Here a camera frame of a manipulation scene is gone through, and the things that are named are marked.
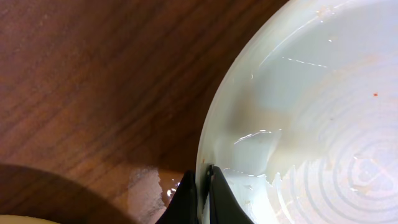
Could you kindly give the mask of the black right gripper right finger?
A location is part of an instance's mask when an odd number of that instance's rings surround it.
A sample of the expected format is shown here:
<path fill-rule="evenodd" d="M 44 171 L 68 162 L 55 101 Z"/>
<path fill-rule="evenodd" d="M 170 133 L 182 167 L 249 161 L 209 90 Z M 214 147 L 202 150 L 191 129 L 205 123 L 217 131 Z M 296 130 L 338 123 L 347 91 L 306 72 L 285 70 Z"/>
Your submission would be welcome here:
<path fill-rule="evenodd" d="M 236 200 L 219 167 L 210 166 L 209 181 L 211 224 L 253 224 Z"/>

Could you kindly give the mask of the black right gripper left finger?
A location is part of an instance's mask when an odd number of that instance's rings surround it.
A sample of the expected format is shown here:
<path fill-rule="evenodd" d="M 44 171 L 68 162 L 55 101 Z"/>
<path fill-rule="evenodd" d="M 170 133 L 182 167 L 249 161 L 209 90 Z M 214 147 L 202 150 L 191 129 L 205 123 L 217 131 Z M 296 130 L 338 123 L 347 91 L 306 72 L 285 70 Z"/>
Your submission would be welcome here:
<path fill-rule="evenodd" d="M 169 206 L 156 224 L 198 224 L 197 207 L 195 172 L 188 170 L 184 173 Z"/>

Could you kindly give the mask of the mint plate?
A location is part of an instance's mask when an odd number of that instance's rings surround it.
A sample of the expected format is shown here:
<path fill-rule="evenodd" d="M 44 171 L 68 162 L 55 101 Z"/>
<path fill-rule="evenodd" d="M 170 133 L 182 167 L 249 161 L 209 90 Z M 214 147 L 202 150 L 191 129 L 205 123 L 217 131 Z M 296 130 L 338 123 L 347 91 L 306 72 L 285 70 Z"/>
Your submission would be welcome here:
<path fill-rule="evenodd" d="M 397 222 L 397 0 L 285 3 L 240 52 L 201 132 L 254 223 Z"/>

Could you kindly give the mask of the yellow plate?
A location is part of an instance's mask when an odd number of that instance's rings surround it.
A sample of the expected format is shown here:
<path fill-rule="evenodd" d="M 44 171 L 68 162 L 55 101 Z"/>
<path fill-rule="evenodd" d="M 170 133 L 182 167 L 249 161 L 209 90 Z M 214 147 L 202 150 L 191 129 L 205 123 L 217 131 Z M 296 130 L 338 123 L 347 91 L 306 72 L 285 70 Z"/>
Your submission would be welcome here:
<path fill-rule="evenodd" d="M 58 223 L 34 217 L 0 215 L 0 224 L 58 224 Z"/>

